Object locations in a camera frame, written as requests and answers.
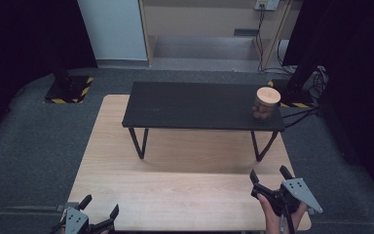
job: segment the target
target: lid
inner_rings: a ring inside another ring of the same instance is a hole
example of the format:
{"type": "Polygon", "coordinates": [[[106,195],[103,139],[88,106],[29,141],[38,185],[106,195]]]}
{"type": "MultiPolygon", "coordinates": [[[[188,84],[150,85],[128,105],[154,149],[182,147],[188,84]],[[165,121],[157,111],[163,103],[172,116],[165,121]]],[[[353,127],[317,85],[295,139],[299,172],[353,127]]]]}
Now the lid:
{"type": "Polygon", "coordinates": [[[281,94],[273,88],[263,87],[257,90],[257,97],[264,105],[273,106],[281,100],[281,94]]]}

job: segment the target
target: black curtain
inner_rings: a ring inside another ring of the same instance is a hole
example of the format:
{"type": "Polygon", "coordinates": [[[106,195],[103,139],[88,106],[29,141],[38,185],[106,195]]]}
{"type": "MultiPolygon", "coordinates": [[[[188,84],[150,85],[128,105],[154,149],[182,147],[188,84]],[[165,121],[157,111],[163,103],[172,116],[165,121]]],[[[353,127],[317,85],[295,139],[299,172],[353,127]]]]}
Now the black curtain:
{"type": "Polygon", "coordinates": [[[291,79],[306,81],[312,67],[326,68],[319,103],[329,129],[348,162],[362,164],[374,179],[374,1],[305,1],[300,16],[285,60],[305,77],[291,79]],[[331,6],[337,7],[328,14],[331,6]]]}
{"type": "Polygon", "coordinates": [[[0,120],[25,84],[80,67],[96,62],[76,0],[0,0],[0,120]]]}

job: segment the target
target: wooden platform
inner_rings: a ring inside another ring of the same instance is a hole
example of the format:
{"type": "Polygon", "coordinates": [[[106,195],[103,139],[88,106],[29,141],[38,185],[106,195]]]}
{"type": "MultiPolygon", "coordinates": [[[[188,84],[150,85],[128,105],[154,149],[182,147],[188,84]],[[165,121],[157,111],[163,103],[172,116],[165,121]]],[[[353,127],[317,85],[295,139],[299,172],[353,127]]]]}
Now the wooden platform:
{"type": "MultiPolygon", "coordinates": [[[[120,206],[116,230],[264,230],[259,202],[250,196],[251,169],[260,183],[279,188],[285,165],[293,173],[281,135],[257,163],[250,133],[239,131],[150,130],[146,158],[137,157],[122,120],[129,96],[105,97],[69,202],[88,194],[90,223],[120,206]]],[[[257,132],[265,145],[271,133],[257,132]]],[[[311,227],[308,215],[299,230],[311,227]]]]}

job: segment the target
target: floor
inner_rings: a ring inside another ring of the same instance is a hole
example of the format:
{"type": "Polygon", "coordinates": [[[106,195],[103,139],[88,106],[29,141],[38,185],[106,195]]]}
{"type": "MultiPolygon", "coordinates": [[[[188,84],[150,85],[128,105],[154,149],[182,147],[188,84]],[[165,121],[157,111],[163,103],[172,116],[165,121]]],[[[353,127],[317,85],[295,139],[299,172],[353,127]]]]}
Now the floor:
{"type": "MultiPolygon", "coordinates": [[[[287,41],[281,41],[281,58],[286,46],[287,41]]],[[[259,58],[251,38],[161,36],[150,66],[133,61],[100,61],[98,65],[100,68],[257,72],[259,58]]],[[[281,68],[281,65],[274,58],[269,67],[281,68]]]]}

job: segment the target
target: table leg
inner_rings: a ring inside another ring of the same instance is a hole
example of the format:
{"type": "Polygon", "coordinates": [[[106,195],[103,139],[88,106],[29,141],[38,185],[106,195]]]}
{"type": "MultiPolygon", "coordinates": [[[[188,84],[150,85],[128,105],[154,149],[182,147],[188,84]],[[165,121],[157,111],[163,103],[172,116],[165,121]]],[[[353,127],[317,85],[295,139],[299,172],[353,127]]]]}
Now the table leg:
{"type": "Polygon", "coordinates": [[[129,128],[132,142],[134,142],[136,152],[140,159],[144,159],[145,145],[147,144],[148,129],[144,129],[144,138],[142,139],[142,148],[139,147],[138,140],[136,139],[136,134],[134,128],[129,128]]]}
{"type": "Polygon", "coordinates": [[[272,146],[273,141],[278,136],[279,132],[273,132],[272,137],[269,139],[269,142],[267,143],[266,147],[262,150],[261,153],[259,153],[259,149],[257,148],[257,142],[256,142],[256,135],[254,134],[254,131],[251,132],[251,139],[253,140],[253,147],[254,152],[256,154],[256,160],[257,162],[261,162],[267,151],[270,149],[270,146],[272,146]]]}

